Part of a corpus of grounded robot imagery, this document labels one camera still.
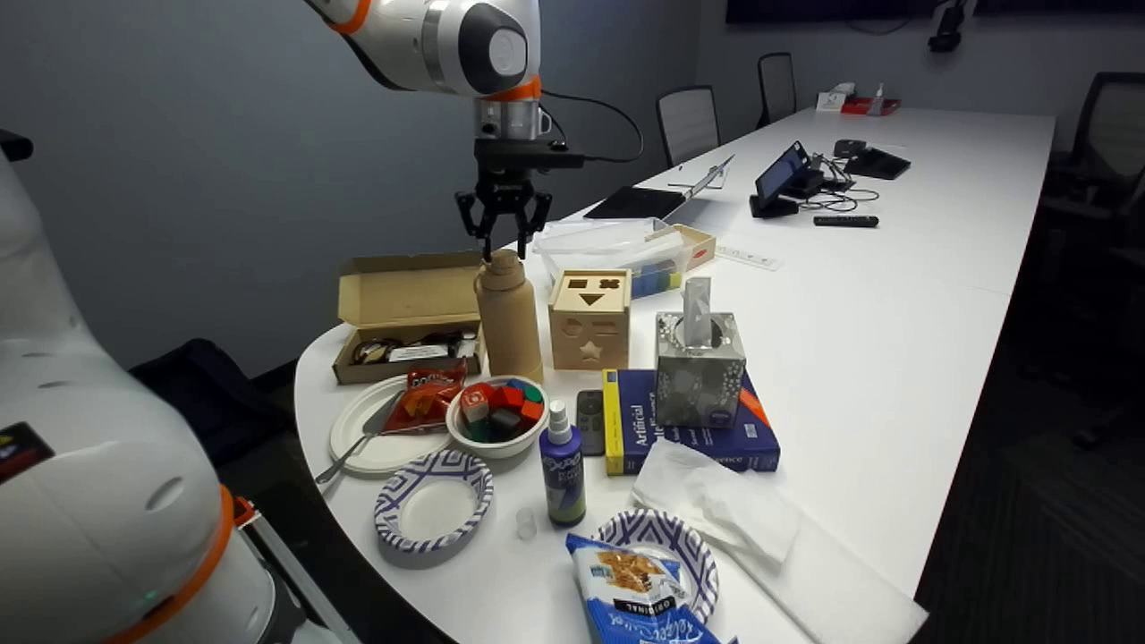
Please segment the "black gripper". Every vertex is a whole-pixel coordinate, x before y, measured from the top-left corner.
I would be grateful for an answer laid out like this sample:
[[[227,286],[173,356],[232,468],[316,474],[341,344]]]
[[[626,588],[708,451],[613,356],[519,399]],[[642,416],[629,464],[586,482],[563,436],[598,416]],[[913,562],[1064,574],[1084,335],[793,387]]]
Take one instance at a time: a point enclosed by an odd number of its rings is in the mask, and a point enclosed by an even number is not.
[[[493,257],[493,227],[516,223],[516,254],[527,254],[531,238],[547,223],[553,198],[532,189],[542,168],[492,168],[479,164],[471,192],[457,192],[461,230],[482,243],[482,257]]]

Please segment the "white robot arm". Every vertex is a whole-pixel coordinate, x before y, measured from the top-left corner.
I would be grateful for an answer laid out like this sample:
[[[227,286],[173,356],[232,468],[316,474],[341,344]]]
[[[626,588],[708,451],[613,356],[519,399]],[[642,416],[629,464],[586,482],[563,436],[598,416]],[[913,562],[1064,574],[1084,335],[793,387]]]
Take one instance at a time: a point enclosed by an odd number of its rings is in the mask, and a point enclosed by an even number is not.
[[[532,232],[542,0],[309,0],[395,91],[476,105],[482,239]],[[245,538],[190,421],[86,329],[22,178],[0,168],[0,637],[3,644],[346,644],[316,595]]]

